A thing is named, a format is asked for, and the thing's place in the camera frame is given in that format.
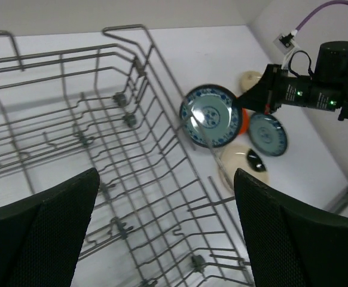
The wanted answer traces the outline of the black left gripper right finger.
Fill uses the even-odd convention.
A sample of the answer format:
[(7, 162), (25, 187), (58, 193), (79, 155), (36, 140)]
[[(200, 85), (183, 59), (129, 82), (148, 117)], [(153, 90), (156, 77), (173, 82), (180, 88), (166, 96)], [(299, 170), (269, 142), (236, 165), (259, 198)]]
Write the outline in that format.
[(256, 286), (348, 286), (348, 218), (237, 169), (234, 192)]

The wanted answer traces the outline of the orange plastic plate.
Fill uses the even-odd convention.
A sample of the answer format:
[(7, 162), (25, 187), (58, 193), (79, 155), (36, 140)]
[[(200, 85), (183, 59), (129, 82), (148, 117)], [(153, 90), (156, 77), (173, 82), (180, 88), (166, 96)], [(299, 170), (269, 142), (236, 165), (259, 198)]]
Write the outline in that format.
[(249, 128), (249, 115), (246, 109), (242, 109), (242, 126), (240, 128), (239, 134), (242, 135), (247, 132)]

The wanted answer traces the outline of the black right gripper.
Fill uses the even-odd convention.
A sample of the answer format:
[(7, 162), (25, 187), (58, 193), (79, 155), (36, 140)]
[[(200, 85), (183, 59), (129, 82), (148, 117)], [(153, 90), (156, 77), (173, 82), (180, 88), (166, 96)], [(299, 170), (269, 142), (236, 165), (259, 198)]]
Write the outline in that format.
[(315, 69), (308, 68), (307, 75), (299, 75), (288, 67), (277, 71), (268, 105), (269, 71), (259, 82), (235, 100), (235, 106), (269, 114), (281, 105), (335, 111), (348, 114), (348, 41), (331, 41), (320, 45)]

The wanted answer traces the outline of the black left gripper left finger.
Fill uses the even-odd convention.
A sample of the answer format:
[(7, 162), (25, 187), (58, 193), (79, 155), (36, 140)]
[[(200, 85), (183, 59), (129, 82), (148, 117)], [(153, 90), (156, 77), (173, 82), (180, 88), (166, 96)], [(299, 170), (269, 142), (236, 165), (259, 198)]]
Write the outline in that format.
[(0, 286), (70, 286), (100, 177), (88, 169), (0, 207)]

